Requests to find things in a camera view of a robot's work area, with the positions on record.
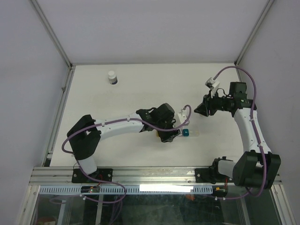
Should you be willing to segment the weekly pill organizer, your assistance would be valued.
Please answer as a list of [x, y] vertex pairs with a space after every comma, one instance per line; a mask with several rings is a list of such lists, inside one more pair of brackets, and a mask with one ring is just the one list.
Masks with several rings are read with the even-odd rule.
[[178, 130], [180, 130], [180, 135], [178, 135], [175, 138], [178, 138], [178, 137], [198, 137], [200, 135], [200, 132], [196, 129], [184, 128], [184, 129], [178, 129]]

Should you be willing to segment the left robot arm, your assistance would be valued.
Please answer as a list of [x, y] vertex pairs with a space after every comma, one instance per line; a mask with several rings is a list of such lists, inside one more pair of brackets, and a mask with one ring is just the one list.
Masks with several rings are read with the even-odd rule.
[[128, 116], [95, 120], [90, 114], [82, 116], [68, 131], [67, 142], [82, 168], [82, 177], [88, 182], [98, 178], [98, 170], [93, 154], [100, 141], [127, 133], [141, 133], [157, 130], [161, 142], [170, 143], [180, 134], [173, 126], [175, 111], [164, 103], [158, 108], [139, 109]]

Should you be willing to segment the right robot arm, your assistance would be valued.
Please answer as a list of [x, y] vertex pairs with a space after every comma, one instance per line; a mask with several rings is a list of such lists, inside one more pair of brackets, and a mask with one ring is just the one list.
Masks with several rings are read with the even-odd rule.
[[237, 162], [226, 157], [216, 158], [208, 168], [197, 169], [196, 177], [212, 184], [231, 178], [238, 187], [271, 188], [281, 159], [271, 152], [256, 123], [256, 106], [247, 97], [247, 85], [231, 82], [229, 93], [222, 97], [218, 94], [218, 81], [211, 78], [206, 86], [210, 91], [194, 112], [206, 117], [213, 116], [217, 111], [229, 112], [238, 125], [244, 153]]

